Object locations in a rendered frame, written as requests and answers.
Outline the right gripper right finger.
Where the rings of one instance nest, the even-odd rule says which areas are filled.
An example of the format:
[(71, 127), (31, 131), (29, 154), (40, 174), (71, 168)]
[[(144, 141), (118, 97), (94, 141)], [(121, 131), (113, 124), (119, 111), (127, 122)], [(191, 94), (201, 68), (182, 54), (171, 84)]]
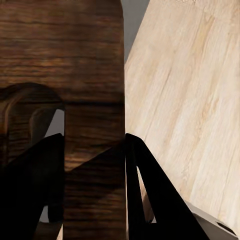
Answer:
[[(129, 240), (210, 240), (144, 141), (125, 136)], [(156, 223), (145, 220), (137, 167)]]

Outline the cutting board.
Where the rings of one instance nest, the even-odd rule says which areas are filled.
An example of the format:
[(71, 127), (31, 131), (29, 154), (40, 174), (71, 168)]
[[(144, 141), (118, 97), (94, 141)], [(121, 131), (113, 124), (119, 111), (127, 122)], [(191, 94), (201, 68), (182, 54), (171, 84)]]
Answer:
[(0, 0), (0, 170), (14, 104), (40, 92), (64, 107), (62, 240), (127, 240), (121, 0)]

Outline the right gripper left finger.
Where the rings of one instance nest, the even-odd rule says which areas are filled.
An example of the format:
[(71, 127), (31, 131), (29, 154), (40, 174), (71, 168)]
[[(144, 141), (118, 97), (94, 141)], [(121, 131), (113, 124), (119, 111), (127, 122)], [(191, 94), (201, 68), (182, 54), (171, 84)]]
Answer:
[(0, 240), (33, 240), (63, 153), (57, 133), (0, 169)]

